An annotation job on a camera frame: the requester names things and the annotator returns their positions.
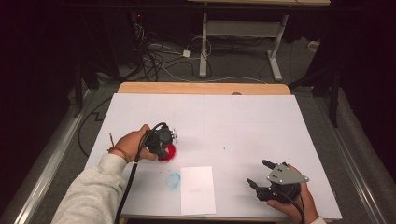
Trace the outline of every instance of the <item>hand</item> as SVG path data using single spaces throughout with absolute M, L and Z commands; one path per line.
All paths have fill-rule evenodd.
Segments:
M 139 131 L 133 131 L 123 136 L 119 140 L 119 142 L 115 145 L 115 147 L 119 147 L 122 150 L 124 150 L 126 154 L 129 156 L 129 161 L 134 161 L 139 148 L 140 139 L 143 137 L 143 135 L 145 135 L 146 131 L 148 130 L 149 130 L 149 126 L 147 124 L 144 124 Z M 113 150 L 110 153 L 125 158 L 124 154 L 118 150 Z M 155 161 L 157 160 L 157 155 L 154 153 L 150 153 L 146 148 L 143 148 L 142 151 L 140 152 L 139 159 Z
M 289 165 L 289 167 L 291 169 L 298 171 L 295 167 L 293 167 L 291 165 Z M 308 186 L 306 185 L 306 183 L 305 182 L 300 183 L 300 187 L 301 187 L 301 197 L 297 197 L 295 202 L 303 210 L 303 204 L 301 202 L 301 199 L 303 199 L 305 223 L 309 224 L 309 223 L 312 223 L 313 221 L 315 221 L 319 217 L 319 214 L 317 212 L 317 208 L 315 207 L 314 198 L 312 197 L 311 193 L 309 192 Z M 293 223 L 296 223 L 296 224 L 301 223 L 301 215 L 298 212 L 297 208 L 294 207 L 294 205 L 292 203 L 280 203 L 276 200 L 268 200 L 267 204 L 274 207 L 279 212 L 282 212 L 282 213 L 288 215 Z

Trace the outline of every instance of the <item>red object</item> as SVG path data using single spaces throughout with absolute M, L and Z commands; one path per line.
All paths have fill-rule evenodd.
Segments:
M 168 155 L 163 158 L 159 158 L 158 161 L 170 161 L 176 156 L 176 147 L 174 145 L 166 146 L 168 148 Z

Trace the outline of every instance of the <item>white sleeve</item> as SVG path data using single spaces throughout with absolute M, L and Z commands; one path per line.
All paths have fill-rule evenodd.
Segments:
M 114 223 L 126 188 L 121 177 L 126 161 L 113 154 L 83 171 L 70 185 L 52 223 Z
M 311 224 L 326 224 L 322 217 L 318 217 L 315 221 L 311 222 Z

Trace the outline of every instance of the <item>white desk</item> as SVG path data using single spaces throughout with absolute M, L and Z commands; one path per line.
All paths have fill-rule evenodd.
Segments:
M 261 4 L 261 5 L 282 5 L 282 6 L 328 6 L 330 0 L 189 0 L 192 2 L 226 3 L 226 4 Z M 206 77 L 207 46 L 206 38 L 208 35 L 232 35 L 232 36 L 256 36 L 274 37 L 272 50 L 267 50 L 269 64 L 273 71 L 276 81 L 282 80 L 279 66 L 276 61 L 277 50 L 282 40 L 283 32 L 286 28 L 289 15 L 283 15 L 280 22 L 256 22 L 256 21 L 211 21 L 204 13 L 202 31 L 202 53 L 200 61 L 200 77 Z
M 262 186 L 269 186 L 265 177 L 271 170 L 261 163 L 261 160 L 268 160 L 286 161 L 298 167 L 310 178 L 308 186 L 318 212 L 327 220 L 341 218 L 299 106 L 294 96 L 287 95 L 286 86 L 226 83 L 127 85 L 121 86 L 120 91 L 139 93 L 114 96 L 86 167 L 96 165 L 106 153 L 111 145 L 109 133 L 117 141 L 129 131 L 139 129 L 143 123 L 153 126 L 166 122 L 177 130 L 178 140 L 175 144 L 177 155 L 172 161 L 139 162 L 122 211 L 123 217 L 285 220 L 285 215 L 260 202 L 246 181 L 248 177 Z M 270 95 L 261 95 L 266 90 Z M 252 92 L 253 95 L 224 95 L 237 91 Z M 167 178 L 179 174 L 181 167 L 192 166 L 213 167 L 215 215 L 182 216 L 180 191 L 166 184 Z M 131 168 L 128 165 L 125 169 L 122 175 L 125 179 Z

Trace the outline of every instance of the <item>white paper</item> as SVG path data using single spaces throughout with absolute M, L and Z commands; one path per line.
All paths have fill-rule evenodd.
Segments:
M 216 214 L 212 167 L 181 168 L 181 214 Z

